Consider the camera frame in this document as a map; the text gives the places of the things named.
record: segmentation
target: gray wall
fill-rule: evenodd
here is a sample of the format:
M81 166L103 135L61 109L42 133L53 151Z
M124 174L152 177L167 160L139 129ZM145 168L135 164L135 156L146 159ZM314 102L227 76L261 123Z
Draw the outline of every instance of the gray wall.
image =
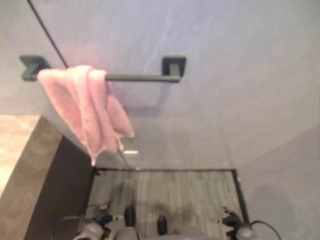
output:
M237 168L252 219L266 219L284 239L316 239L318 1L33 2L71 66L157 74L163 55L188 57L179 84L114 84L136 130L125 142L140 152L131 165ZM10 46L1 50L8 57L1 58L0 113L43 113L75 141L39 84L20 80L22 53L62 68L48 40L25 2L0 11L0 43ZM98 164L120 165L105 155Z

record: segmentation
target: striped floor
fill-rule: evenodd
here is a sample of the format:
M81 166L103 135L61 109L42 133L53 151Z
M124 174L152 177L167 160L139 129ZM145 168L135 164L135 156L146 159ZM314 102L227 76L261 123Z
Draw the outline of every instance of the striped floor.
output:
M233 175L227 170L107 170L94 179L87 217L94 214L97 205L106 203L114 215L122 215L126 206L134 204L141 238L156 236L157 218L165 215L170 229L189 225L209 237L227 239L229 228L209 219L223 217L223 206L242 216ZM110 228L119 225L122 223L111 223Z

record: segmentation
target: cable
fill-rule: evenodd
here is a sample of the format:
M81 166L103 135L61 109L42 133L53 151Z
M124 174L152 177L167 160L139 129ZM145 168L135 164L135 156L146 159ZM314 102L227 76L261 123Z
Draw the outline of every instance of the cable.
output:
M83 221L84 223L86 222L86 219L82 216L65 216L65 217L61 218L53 227L51 240L56 240L55 235L56 235L57 227L61 223L66 222L66 221L72 221L72 220L79 220L79 221Z
M267 227L269 227L270 229L272 229L274 231L274 233L276 234L276 236L278 237L279 240L282 240L280 234L278 233L278 231L273 226L271 226L269 223L266 223L265 221L260 221L260 220L255 220L255 221L250 223L251 226L253 226L255 224L266 225Z
M65 68L67 69L69 66L68 66L66 60L65 60L64 57L62 56L62 54L61 54L60 50L58 49L57 45L55 44L53 38L51 37L50 33L48 32L45 24L42 22L42 20L41 20L41 18L40 18L40 16L39 16L39 14L38 14L35 6L32 4L31 0L26 0L26 1L28 2L28 4L29 4L31 10L33 11L36 19L38 20L39 24L41 25L41 28L42 28L42 30L44 31L45 35L46 35L47 38L49 39L52 47L54 48L54 50L55 50L56 53L58 54L60 60L62 61L63 65L65 66Z
M124 155L124 153L122 152L122 150L118 149L118 153L124 163L124 165L126 166L127 169L132 169L132 167L128 164L127 160L126 160L126 156Z

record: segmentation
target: pink towel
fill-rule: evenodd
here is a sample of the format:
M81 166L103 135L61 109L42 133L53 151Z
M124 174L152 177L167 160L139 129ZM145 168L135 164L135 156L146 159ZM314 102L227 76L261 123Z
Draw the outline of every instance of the pink towel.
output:
M37 76L56 111L87 147L92 166L102 151L122 150L121 137L135 135L105 76L104 70L87 65L44 69Z

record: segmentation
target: towel bar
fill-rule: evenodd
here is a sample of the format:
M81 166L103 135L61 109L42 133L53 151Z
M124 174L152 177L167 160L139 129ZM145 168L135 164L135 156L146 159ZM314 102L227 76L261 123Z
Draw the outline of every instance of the towel bar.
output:
M26 70L22 73L24 81L36 81L37 74L42 69L50 69L48 62L40 55L22 55L21 62ZM162 58L162 75L123 75L107 74L106 81L119 82L160 82L179 83L185 73L187 58L185 56L164 56Z

